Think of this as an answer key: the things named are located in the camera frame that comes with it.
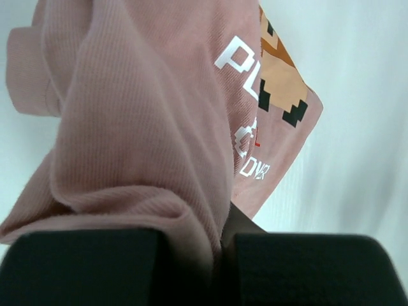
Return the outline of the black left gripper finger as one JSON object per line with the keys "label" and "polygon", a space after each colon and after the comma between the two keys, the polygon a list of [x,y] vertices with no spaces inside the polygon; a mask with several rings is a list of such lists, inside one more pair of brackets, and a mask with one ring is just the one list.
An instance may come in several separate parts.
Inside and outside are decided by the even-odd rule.
{"label": "black left gripper finger", "polygon": [[228,218],[222,230],[222,254],[224,254],[232,239],[237,234],[266,234],[266,231],[260,228],[237,206],[231,203],[229,206]]}

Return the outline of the dusty pink graphic t-shirt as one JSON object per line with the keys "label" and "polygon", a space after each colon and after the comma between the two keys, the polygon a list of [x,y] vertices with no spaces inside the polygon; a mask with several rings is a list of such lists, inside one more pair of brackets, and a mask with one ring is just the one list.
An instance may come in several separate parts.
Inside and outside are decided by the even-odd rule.
{"label": "dusty pink graphic t-shirt", "polygon": [[3,244],[154,228],[202,274],[230,206],[255,216],[323,110],[257,1],[39,1],[8,37],[6,86],[60,124]]}

